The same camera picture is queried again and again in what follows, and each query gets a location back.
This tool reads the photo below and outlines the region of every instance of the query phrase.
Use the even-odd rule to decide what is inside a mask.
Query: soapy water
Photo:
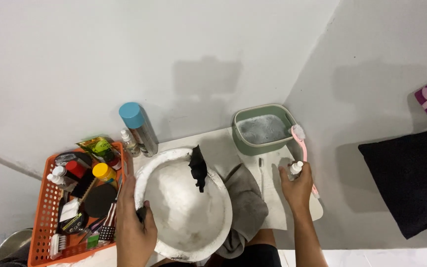
[[[286,125],[276,115],[261,115],[237,122],[238,131],[252,144],[271,143],[291,137]]]

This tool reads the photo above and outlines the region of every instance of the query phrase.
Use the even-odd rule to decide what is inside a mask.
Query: green packet
[[[115,157],[120,157],[120,152],[101,136],[77,143],[77,145],[100,162],[109,162]]]

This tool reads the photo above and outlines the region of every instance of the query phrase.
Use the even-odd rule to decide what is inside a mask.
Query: red bottle cap
[[[85,167],[81,166],[76,161],[67,162],[67,165],[65,166],[65,168],[67,169],[67,171],[73,173],[75,176],[77,176],[80,179],[83,177],[83,175],[87,171]]]

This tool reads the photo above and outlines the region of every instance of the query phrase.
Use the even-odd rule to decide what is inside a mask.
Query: left hand
[[[139,222],[134,204],[136,178],[129,176],[123,183],[116,206],[116,246],[118,267],[145,267],[154,252],[157,227],[149,201],[144,202],[146,219]]]

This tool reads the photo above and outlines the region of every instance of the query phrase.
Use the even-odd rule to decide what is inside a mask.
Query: black cloth
[[[245,247],[243,253],[233,259],[225,259],[222,267],[281,267],[278,250],[271,245],[257,244]],[[190,263],[172,262],[160,267],[192,267]]]
[[[427,132],[359,145],[406,239],[427,229]]]

